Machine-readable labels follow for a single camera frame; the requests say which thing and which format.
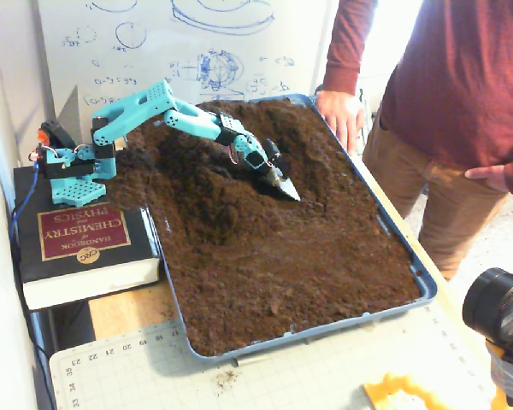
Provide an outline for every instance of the book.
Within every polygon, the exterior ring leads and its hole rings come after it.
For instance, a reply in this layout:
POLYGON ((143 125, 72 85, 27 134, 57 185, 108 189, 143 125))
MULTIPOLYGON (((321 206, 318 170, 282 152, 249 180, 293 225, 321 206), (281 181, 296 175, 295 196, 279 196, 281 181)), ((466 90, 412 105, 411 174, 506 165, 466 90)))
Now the book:
MULTIPOLYGON (((14 169, 18 206, 32 180, 33 167, 14 169)), ((146 208, 120 211, 106 196, 79 208, 55 205, 50 181, 39 176, 17 227, 22 289, 33 311, 159 279, 161 248, 146 208)))

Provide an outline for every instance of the soil tray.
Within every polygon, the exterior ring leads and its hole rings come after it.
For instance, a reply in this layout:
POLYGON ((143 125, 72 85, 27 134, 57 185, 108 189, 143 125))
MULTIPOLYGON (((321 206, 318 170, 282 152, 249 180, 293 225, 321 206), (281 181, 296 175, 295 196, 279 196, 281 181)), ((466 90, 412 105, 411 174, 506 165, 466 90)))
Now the soil tray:
POLYGON ((277 144, 302 201, 154 118, 118 152, 119 208, 148 206, 193 353, 239 358, 406 312, 437 285, 306 96, 200 104, 277 144))

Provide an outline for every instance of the hand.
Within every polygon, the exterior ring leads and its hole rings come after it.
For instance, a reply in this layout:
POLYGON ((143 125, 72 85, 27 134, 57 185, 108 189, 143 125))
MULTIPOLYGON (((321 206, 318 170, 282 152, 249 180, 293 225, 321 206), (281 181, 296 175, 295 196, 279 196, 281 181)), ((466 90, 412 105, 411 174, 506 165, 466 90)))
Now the hand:
POLYGON ((465 176, 469 179, 486 179, 486 184, 494 190, 509 191, 505 183, 504 165, 469 169, 465 176))
POLYGON ((345 92, 319 91, 316 105, 344 149, 355 155, 357 134, 365 121, 359 99, 345 92))

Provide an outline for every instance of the person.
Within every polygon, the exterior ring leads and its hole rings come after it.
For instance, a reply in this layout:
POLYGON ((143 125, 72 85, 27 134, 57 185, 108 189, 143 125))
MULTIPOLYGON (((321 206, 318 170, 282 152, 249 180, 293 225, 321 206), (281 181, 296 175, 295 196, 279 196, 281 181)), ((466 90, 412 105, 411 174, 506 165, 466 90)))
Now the person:
MULTIPOLYGON (((316 105, 349 155, 376 0, 340 0, 316 105)), ((447 279, 513 194, 513 0, 422 0, 363 162, 404 218, 428 185, 419 241, 447 279)))

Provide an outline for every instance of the wall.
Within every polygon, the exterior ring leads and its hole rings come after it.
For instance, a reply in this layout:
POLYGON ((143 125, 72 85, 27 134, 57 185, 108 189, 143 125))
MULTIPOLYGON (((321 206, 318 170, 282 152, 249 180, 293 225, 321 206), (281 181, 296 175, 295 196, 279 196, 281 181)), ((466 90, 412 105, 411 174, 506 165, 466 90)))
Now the wall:
MULTIPOLYGON (((13 6, 14 2, 5 3, 13 6)), ((20 33, 24 32, 23 27, 32 26, 32 20, 28 18, 14 20, 14 27, 20 33)), ((7 21, 12 20, 2 20, 2 33, 14 31, 12 26, 4 24, 7 21)), ((26 50, 16 56, 8 56, 8 60, 9 63, 15 64, 15 70, 18 70, 16 72, 23 81, 31 82, 33 79, 29 75, 30 70, 26 73, 22 71, 24 66, 21 59, 30 50, 30 46, 27 47, 27 44, 24 47, 26 50)), ((11 73, 14 71, 12 66, 6 67, 11 73)), ((6 76, 6 78, 10 81, 12 75, 6 76)), ((18 101, 10 100, 9 102, 15 106, 14 111, 19 119, 24 107, 23 103, 25 101, 33 103, 35 99, 32 96, 23 97, 22 95, 17 95, 16 98, 18 101)), ((8 213, 13 207, 14 201, 12 169, 17 165, 18 157, 15 126, 11 121, 10 114, 4 93, 3 77, 0 75, 0 408, 35 409, 37 408, 37 398, 34 386, 35 381, 37 383, 41 375, 34 365, 32 345, 28 339, 27 327, 15 290, 7 233, 8 213)))
POLYGON ((15 158, 21 165, 29 165, 27 156, 36 144, 37 130, 54 112, 35 21, 39 21, 36 0, 0 0, 0 77, 19 147, 15 158))
MULTIPOLYGON (((321 84, 327 64, 328 45, 331 42, 331 31, 339 2, 327 12, 327 22, 323 26, 325 32, 323 53, 317 74, 317 84, 321 84)), ((386 89, 387 81, 404 53, 404 48, 412 33, 422 0, 379 0, 374 13, 373 25, 370 29, 365 51, 363 53, 361 72, 357 86, 363 88, 369 108, 375 111, 386 89)))

